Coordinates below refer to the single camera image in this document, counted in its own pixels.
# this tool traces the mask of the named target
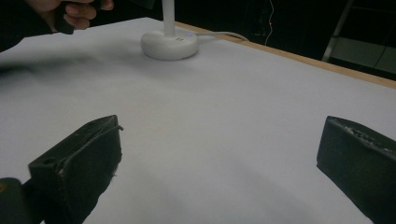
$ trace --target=finger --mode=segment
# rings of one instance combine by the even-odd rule
[[[67,4],[66,13],[72,17],[92,20],[96,17],[96,9],[87,4]]]
[[[85,30],[90,27],[90,21],[84,18],[72,17],[67,14],[64,15],[64,19],[72,26],[75,30]]]
[[[113,0],[102,0],[102,10],[112,10],[114,7]]]

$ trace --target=dark sleeve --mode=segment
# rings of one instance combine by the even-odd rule
[[[0,52],[27,36],[51,34],[47,23],[23,0],[0,1]]]

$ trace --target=wooden table edge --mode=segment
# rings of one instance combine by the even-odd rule
[[[185,29],[188,29],[188,30],[192,30],[192,31],[197,32],[197,33],[210,32],[210,31],[207,31],[205,29],[202,29],[202,28],[199,28],[199,27],[196,27],[196,26],[192,26],[192,25],[188,25],[188,24],[185,24],[185,23],[182,23],[182,22],[176,22],[176,26],[181,27],[181,28],[185,28]],[[270,52],[270,53],[274,53],[276,55],[279,55],[279,56],[282,56],[282,57],[285,57],[285,58],[289,58],[289,59],[292,59],[292,60],[295,60],[295,61],[298,61],[298,62],[301,62],[301,63],[310,64],[310,65],[313,65],[315,67],[319,67],[319,68],[322,68],[322,69],[333,71],[333,72],[336,72],[338,74],[342,74],[342,75],[345,75],[345,76],[348,76],[348,77],[354,77],[354,78],[362,79],[362,80],[365,80],[365,81],[368,81],[368,82],[372,82],[372,83],[375,83],[375,84],[378,84],[378,85],[382,85],[382,86],[386,86],[386,87],[390,87],[390,88],[396,89],[396,81],[393,81],[393,80],[390,80],[390,79],[386,79],[386,78],[383,78],[383,77],[377,77],[377,76],[374,76],[374,75],[370,75],[370,74],[366,74],[366,73],[363,73],[363,72],[355,71],[355,70],[352,70],[352,69],[349,69],[349,68],[345,68],[345,67],[341,67],[341,66],[338,66],[338,65],[334,65],[334,64],[331,64],[331,63],[325,63],[325,62],[318,61],[318,60],[315,60],[315,59],[306,58],[306,57],[301,56],[301,55],[297,55],[297,54],[293,54],[293,53],[290,53],[290,52],[286,52],[284,50],[273,49],[273,48],[266,47],[264,45],[260,45],[260,44],[257,44],[257,43],[249,42],[249,41],[246,41],[246,40],[241,40],[241,39],[239,39],[237,37],[233,37],[233,36],[229,36],[229,35],[218,35],[218,38],[221,38],[221,39],[224,39],[224,40],[228,40],[228,41],[231,41],[231,42],[234,42],[234,43],[237,43],[237,44],[241,44],[241,45],[244,45],[244,46],[248,46],[250,48],[264,50],[264,51],[267,51],[267,52]]]

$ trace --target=table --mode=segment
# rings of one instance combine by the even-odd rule
[[[124,21],[1,53],[0,176],[26,181],[30,161],[115,114],[122,162],[85,223],[371,223],[316,156],[327,116],[396,139],[394,82],[212,36],[155,61],[139,39],[162,27]]]

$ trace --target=white lamp base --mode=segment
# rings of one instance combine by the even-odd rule
[[[175,61],[188,58],[198,51],[198,38],[188,31],[176,30],[175,36],[165,36],[164,31],[145,33],[140,45],[143,52],[153,59]]]

